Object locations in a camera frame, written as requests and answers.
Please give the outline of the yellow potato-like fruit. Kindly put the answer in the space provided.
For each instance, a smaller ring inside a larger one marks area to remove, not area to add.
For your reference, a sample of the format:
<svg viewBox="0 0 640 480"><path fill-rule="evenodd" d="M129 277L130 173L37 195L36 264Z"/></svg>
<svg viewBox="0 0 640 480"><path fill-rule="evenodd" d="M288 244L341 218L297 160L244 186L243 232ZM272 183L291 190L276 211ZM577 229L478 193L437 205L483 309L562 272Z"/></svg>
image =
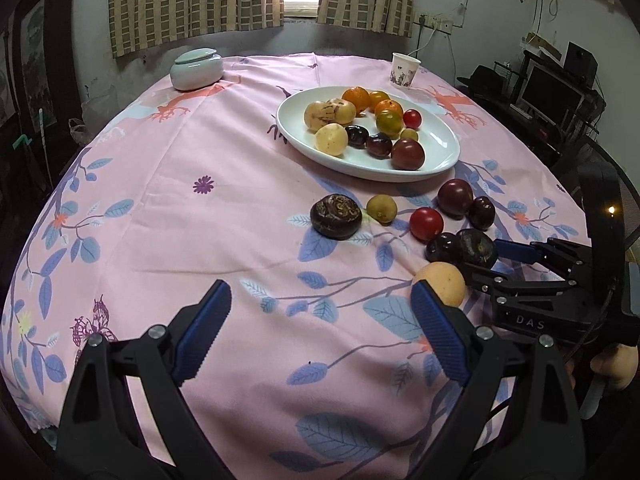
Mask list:
<svg viewBox="0 0 640 480"><path fill-rule="evenodd" d="M466 285L462 273L448 262L436 261L424 266L414 276L412 282L427 281L443 304L460 307L466 295Z"/></svg>

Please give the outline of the dark cherry plum small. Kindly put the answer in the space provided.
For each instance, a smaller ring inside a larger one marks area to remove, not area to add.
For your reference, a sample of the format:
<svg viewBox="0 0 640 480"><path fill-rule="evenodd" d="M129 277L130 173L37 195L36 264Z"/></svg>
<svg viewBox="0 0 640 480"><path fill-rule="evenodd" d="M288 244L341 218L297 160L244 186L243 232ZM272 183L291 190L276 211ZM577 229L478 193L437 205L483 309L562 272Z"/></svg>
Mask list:
<svg viewBox="0 0 640 480"><path fill-rule="evenodd" d="M478 196L466 212L466 218L470 226L486 232L495 222L496 208L494 203L487 196Z"/></svg>

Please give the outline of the small yellow fruit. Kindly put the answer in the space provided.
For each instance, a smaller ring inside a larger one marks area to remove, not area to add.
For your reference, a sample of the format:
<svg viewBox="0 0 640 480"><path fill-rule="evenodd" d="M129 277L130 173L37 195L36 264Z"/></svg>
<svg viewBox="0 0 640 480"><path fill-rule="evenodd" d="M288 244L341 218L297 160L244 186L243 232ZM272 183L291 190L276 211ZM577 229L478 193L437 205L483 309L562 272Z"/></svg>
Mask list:
<svg viewBox="0 0 640 480"><path fill-rule="evenodd" d="M405 128L400 133L401 139L410 139L413 141L419 141L419 133L413 128Z"/></svg>

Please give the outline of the dark mottled passion fruit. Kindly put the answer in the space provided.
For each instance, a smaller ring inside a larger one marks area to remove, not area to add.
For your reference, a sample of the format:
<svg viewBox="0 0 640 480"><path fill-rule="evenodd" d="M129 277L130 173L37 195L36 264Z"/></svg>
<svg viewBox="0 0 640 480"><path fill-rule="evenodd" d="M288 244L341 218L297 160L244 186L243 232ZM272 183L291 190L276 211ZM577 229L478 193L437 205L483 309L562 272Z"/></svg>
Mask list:
<svg viewBox="0 0 640 480"><path fill-rule="evenodd" d="M349 196L330 194L311 206L310 221L320 235L330 240L347 240L359 231L362 212Z"/></svg>

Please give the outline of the dark red plum front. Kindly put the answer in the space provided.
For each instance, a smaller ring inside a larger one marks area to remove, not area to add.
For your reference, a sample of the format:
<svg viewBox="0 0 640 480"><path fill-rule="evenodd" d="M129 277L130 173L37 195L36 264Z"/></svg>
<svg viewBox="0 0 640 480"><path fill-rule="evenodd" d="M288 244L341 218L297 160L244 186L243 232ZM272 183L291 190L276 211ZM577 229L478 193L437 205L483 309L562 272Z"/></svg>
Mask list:
<svg viewBox="0 0 640 480"><path fill-rule="evenodd" d="M377 159L389 158L390 153L393 151L393 146L392 139L384 133L369 136L366 141L367 153Z"/></svg>

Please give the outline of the bright red tomato small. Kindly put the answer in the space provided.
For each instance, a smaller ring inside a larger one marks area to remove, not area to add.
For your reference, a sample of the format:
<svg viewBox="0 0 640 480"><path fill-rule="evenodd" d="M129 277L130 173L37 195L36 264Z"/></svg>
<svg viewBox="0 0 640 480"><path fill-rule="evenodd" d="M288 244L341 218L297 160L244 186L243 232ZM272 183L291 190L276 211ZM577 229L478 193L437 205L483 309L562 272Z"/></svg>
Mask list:
<svg viewBox="0 0 640 480"><path fill-rule="evenodd" d="M422 115L413 108L406 110L402 115L405 127L413 130L419 130L422 125Z"/></svg>

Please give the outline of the green-yellow tomato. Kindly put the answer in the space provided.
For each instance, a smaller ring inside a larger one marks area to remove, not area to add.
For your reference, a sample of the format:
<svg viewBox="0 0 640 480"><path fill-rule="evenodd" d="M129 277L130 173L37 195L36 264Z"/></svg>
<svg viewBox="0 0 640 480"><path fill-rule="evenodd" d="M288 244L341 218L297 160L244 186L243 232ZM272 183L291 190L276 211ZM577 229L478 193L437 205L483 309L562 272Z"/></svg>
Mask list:
<svg viewBox="0 0 640 480"><path fill-rule="evenodd" d="M376 115L376 128L392 140L400 137L404 128L402 117L394 110L382 110Z"/></svg>

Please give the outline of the plain yellow pepino melon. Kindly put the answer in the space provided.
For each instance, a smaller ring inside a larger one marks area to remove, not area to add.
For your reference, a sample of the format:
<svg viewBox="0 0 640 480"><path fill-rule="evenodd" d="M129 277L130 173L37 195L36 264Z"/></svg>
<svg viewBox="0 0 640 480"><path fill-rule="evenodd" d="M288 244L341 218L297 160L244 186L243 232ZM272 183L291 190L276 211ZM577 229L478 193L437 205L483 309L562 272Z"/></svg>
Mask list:
<svg viewBox="0 0 640 480"><path fill-rule="evenodd" d="M330 156L341 156L348 147L348 134L340 124L329 124L314 135L314 147Z"/></svg>

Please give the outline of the large orange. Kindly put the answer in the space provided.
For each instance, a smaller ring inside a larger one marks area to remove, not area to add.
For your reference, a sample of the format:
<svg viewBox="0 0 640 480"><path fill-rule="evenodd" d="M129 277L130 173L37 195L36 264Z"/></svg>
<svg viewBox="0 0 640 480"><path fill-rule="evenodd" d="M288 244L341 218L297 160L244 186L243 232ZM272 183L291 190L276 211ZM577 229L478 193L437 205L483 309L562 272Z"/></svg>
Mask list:
<svg viewBox="0 0 640 480"><path fill-rule="evenodd" d="M346 89L342 94L342 99L351 102L356 108L356 113L361 114L371 105L371 97L368 90L362 87L352 87Z"/></svg>

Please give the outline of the yellow pepino melon with stem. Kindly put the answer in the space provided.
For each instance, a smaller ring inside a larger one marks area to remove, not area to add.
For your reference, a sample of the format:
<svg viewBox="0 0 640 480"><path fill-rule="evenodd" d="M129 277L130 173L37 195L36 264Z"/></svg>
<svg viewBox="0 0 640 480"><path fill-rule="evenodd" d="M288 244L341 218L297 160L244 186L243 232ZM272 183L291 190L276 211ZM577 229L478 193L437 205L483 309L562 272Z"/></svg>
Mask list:
<svg viewBox="0 0 640 480"><path fill-rule="evenodd" d="M346 126L354 121L357 114L356 106L352 102L332 99L323 103L321 116L327 124Z"/></svg>

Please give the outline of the striped pepino melon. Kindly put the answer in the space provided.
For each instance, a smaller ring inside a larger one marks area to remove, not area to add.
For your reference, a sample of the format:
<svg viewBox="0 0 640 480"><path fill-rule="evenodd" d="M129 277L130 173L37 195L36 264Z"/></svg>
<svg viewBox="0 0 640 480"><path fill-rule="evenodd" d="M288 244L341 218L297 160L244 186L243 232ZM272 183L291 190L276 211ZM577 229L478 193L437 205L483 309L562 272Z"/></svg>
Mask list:
<svg viewBox="0 0 640 480"><path fill-rule="evenodd" d="M311 102L304 111L304 123L311 132L335 122L334 106L328 101Z"/></svg>

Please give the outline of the small orange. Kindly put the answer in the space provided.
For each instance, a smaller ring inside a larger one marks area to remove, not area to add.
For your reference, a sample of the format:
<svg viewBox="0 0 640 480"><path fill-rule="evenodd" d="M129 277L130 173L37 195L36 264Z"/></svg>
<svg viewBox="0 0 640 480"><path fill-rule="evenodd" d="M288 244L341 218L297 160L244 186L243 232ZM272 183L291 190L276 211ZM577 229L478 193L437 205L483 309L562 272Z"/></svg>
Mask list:
<svg viewBox="0 0 640 480"><path fill-rule="evenodd" d="M378 107L378 104L380 104L381 102L387 101L390 98L390 96L384 91L374 90L369 92L369 98L370 98L369 110L370 112L374 113L375 109Z"/></svg>
<svg viewBox="0 0 640 480"><path fill-rule="evenodd" d="M382 114L383 112L393 112L397 114L399 117L404 116L404 109L402 106L395 100L387 99L378 102L374 108L375 116Z"/></svg>

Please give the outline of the pink floral tablecloth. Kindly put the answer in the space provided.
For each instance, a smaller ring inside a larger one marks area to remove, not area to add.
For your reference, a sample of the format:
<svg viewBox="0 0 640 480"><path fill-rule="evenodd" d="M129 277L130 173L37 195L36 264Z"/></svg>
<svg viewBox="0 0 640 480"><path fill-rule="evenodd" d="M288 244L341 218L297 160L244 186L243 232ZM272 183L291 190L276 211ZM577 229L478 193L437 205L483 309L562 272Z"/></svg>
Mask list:
<svg viewBox="0 0 640 480"><path fill-rule="evenodd" d="M293 94L394 94L390 64L359 56L228 58L212 88L162 79L76 159L32 228L4 304L1 371L33 432L56 426L79 350L170 321L218 280L233 306L182 392L240 479L401 479L458 389L408 304L424 266L410 234L438 179L385 185L296 151L276 114ZM314 203L352 198L359 231L330 240ZM392 196L395 220L366 211Z"/></svg>

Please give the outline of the white ceramic lidded jar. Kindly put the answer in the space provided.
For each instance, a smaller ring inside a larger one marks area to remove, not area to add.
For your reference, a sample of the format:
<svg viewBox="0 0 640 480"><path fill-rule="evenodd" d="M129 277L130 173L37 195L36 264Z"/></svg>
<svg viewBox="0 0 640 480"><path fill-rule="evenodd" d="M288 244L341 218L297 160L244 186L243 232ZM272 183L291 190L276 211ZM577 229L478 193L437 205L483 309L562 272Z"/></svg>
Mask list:
<svg viewBox="0 0 640 480"><path fill-rule="evenodd" d="M198 90L221 80L224 62L216 49L190 50L175 59L169 76L172 86L178 91Z"/></svg>

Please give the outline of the wall power socket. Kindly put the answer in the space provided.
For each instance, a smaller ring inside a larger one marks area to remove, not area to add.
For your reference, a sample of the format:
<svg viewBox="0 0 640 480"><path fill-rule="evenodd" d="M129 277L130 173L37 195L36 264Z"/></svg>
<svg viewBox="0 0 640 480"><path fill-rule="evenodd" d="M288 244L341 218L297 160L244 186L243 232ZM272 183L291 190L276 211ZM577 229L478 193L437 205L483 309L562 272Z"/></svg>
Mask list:
<svg viewBox="0 0 640 480"><path fill-rule="evenodd" d="M450 35L454 28L454 22L440 14L420 14L416 24L420 27L436 30L436 32L442 32L446 35Z"/></svg>

